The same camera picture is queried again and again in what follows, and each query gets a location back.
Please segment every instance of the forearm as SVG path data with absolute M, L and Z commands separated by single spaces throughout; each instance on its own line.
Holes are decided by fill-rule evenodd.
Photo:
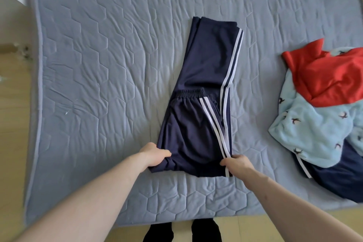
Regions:
M 258 171 L 251 170 L 248 187 L 285 241 L 363 241 L 349 227 Z
M 104 241 L 144 169 L 140 154 L 126 158 L 58 204 L 16 242 Z

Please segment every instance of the light blue fleece garment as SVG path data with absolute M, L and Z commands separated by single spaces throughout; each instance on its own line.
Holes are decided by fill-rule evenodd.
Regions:
M 342 47 L 330 53 L 336 56 L 350 49 Z M 301 159 L 322 168 L 334 166 L 341 159 L 345 138 L 363 156 L 363 100 L 353 104 L 313 107 L 296 92 L 292 73 L 288 70 L 278 113 L 269 132 Z

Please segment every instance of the hand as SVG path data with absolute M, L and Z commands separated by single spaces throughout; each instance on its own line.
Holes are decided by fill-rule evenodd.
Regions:
M 249 176 L 256 171 L 250 160 L 244 155 L 232 155 L 232 158 L 223 159 L 220 165 L 226 166 L 233 176 L 245 183 L 246 187 L 248 186 Z
M 171 152 L 166 149 L 159 149 L 157 145 L 154 143 L 147 143 L 142 149 L 139 151 L 140 156 L 142 156 L 145 168 L 148 166 L 156 166 L 160 164 L 165 157 L 170 157 Z

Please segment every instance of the wooden floor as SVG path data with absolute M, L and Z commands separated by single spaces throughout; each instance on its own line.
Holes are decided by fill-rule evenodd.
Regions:
M 30 74 L 14 55 L 0 55 L 0 242 L 23 230 L 22 197 L 28 143 Z M 333 215 L 360 231 L 363 209 L 341 210 Z M 267 216 L 216 218 L 223 241 L 282 241 Z M 107 242 L 142 241 L 149 226 L 111 231 Z M 173 223 L 174 241 L 192 241 L 191 221 Z

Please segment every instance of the dark blue garment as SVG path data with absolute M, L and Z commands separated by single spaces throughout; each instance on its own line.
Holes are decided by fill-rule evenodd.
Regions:
M 172 156 L 150 167 L 151 172 L 230 176 L 219 163 L 232 154 L 229 87 L 242 39 L 236 22 L 193 18 L 183 67 L 157 142 Z
M 363 157 L 347 140 L 343 144 L 340 162 L 332 167 L 321 168 L 303 160 L 302 162 L 312 178 L 322 187 L 342 198 L 356 203 L 363 202 Z

